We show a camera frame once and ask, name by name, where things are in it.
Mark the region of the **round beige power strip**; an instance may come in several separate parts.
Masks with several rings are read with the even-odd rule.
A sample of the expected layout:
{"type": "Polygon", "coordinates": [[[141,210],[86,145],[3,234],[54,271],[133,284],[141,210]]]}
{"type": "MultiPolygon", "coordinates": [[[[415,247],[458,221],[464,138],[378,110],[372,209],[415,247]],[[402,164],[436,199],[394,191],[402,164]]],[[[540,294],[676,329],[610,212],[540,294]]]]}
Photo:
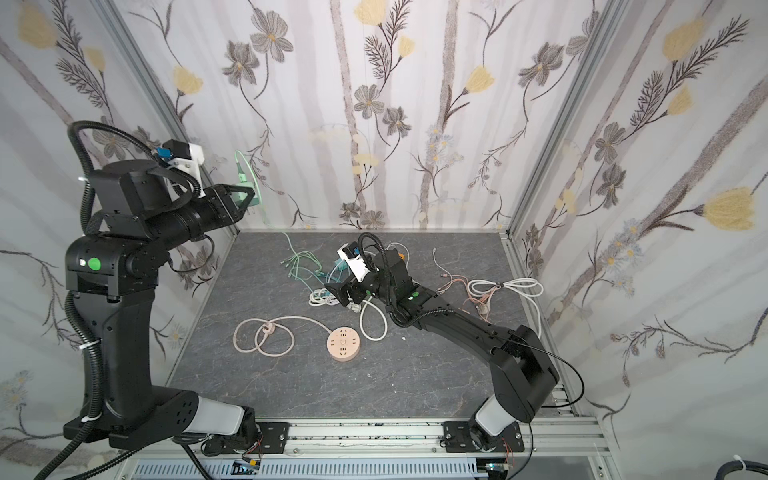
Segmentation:
{"type": "Polygon", "coordinates": [[[351,327],[336,328],[329,334],[326,347],[335,361],[351,361],[360,353],[360,335],[351,327]]]}

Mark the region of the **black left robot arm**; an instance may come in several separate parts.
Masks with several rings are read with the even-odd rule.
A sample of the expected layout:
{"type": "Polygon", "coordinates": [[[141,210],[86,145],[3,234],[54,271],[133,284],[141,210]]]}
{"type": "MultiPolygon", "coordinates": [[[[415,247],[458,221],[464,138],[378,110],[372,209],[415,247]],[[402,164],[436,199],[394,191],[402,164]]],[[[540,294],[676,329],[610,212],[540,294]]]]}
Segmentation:
{"type": "Polygon", "coordinates": [[[85,187],[82,235],[65,254],[66,318],[80,338],[85,387],[80,414],[65,424],[65,447],[40,471],[49,477],[85,443],[107,441],[125,455],[173,439],[217,442],[245,451],[262,438],[249,407],[153,384],[149,330],[159,272],[173,249],[236,224],[253,203],[247,185],[202,187],[176,159],[192,148],[169,141],[139,144],[142,157],[96,168],[81,132],[113,133],[112,125],[80,120],[67,129],[85,187]]]}

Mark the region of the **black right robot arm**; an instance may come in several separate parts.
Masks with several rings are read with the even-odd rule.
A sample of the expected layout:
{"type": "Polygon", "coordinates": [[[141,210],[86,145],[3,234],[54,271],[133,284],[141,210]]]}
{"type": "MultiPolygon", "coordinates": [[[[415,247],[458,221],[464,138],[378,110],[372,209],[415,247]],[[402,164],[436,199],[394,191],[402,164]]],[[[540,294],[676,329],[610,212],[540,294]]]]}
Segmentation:
{"type": "Polygon", "coordinates": [[[533,329],[504,329],[452,306],[413,280],[399,252],[372,233],[342,244],[337,255],[349,273],[325,288],[341,305],[365,308],[374,298],[396,326],[439,335],[488,365],[493,394],[468,420],[470,444],[479,451],[495,449],[498,441],[511,437],[510,427],[531,423],[549,407],[545,401],[560,382],[555,361],[576,369],[546,350],[533,329]]]}

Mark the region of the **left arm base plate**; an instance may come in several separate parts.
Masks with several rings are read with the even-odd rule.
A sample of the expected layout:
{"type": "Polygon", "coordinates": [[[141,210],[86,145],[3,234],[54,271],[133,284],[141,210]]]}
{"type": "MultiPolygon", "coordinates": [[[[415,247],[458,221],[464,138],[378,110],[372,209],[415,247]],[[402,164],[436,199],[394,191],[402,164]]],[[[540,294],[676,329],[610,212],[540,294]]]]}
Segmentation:
{"type": "Polygon", "coordinates": [[[205,456],[227,454],[283,454],[289,438],[289,422],[257,421],[229,436],[211,435],[202,443],[205,456]]]}

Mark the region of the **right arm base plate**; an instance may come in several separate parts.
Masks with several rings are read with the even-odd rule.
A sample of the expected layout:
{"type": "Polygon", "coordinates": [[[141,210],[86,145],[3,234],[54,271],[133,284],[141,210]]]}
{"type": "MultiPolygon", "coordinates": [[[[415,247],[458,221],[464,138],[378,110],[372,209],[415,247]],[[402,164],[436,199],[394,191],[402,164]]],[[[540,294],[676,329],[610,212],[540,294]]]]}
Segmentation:
{"type": "Polygon", "coordinates": [[[513,422],[499,435],[485,432],[474,421],[445,421],[440,446],[448,453],[521,453],[525,445],[520,424],[513,422]]]}

